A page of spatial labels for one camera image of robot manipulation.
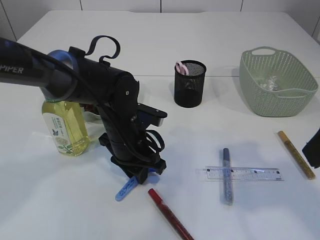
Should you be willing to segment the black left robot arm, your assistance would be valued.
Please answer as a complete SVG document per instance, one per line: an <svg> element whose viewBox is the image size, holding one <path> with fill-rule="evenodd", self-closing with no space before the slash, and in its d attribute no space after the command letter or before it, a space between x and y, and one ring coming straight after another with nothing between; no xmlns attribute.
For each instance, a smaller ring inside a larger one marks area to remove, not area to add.
<svg viewBox="0 0 320 240"><path fill-rule="evenodd" d="M70 47L44 54L2 38L0 80L38 87L50 102L95 105L105 128L99 143L109 150L113 164L142 184L149 172L161 175L166 169L160 156L164 140L149 126L160 126L167 113L138 103L139 82L128 71L112 67L111 56L88 59L99 39L92 39L88 51Z"/></svg>

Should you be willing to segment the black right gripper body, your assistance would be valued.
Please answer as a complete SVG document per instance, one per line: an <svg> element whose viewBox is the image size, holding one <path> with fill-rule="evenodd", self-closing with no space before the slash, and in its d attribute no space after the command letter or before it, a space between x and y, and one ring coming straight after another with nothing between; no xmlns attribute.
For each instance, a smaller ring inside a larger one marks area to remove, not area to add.
<svg viewBox="0 0 320 240"><path fill-rule="evenodd" d="M320 167L320 130L306 143L302 152L312 167Z"/></svg>

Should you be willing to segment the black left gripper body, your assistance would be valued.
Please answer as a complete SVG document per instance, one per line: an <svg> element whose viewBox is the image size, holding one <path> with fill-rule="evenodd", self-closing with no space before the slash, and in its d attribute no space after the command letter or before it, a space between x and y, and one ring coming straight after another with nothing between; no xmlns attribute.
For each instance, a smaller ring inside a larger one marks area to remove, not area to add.
<svg viewBox="0 0 320 240"><path fill-rule="evenodd" d="M98 112L105 128L100 144L111 153L117 166L150 168L160 159L165 143L155 130L142 127L137 115L138 104L114 109L99 105Z"/></svg>

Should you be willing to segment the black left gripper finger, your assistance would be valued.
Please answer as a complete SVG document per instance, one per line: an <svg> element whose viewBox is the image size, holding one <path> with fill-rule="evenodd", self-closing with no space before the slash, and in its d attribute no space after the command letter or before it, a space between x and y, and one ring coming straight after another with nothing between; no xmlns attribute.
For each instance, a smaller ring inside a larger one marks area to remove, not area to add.
<svg viewBox="0 0 320 240"><path fill-rule="evenodd" d="M148 178L149 168L144 167L133 167L127 165L121 165L122 171L129 177L135 177L139 184L143 184Z"/></svg>
<svg viewBox="0 0 320 240"><path fill-rule="evenodd" d="M161 175L163 173L163 171L166 169L166 167L167 167L166 161L161 158L157 163L153 164L149 168L149 172Z"/></svg>

